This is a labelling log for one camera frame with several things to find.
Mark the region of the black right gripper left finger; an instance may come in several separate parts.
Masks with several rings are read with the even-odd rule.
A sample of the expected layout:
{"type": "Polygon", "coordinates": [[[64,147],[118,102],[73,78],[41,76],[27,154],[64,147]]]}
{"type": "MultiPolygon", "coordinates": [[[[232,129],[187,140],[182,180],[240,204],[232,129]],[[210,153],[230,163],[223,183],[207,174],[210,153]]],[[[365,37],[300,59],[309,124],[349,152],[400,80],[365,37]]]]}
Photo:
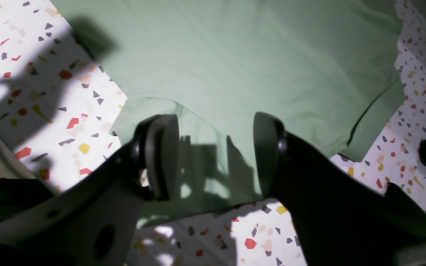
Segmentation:
{"type": "Polygon", "coordinates": [[[132,140],[62,194],[0,222],[0,266],[121,266],[147,202],[173,196],[176,115],[138,124],[132,140]]]}

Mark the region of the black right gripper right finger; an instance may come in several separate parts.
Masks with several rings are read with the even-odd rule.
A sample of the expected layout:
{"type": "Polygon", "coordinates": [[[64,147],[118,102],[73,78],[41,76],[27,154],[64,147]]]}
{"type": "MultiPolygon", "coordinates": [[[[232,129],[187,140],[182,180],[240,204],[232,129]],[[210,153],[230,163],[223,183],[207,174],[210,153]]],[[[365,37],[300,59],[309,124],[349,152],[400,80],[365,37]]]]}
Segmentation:
{"type": "Polygon", "coordinates": [[[261,190],[290,212],[309,266],[426,266],[426,212],[398,185],[369,189],[268,113],[253,138],[261,190]]]}

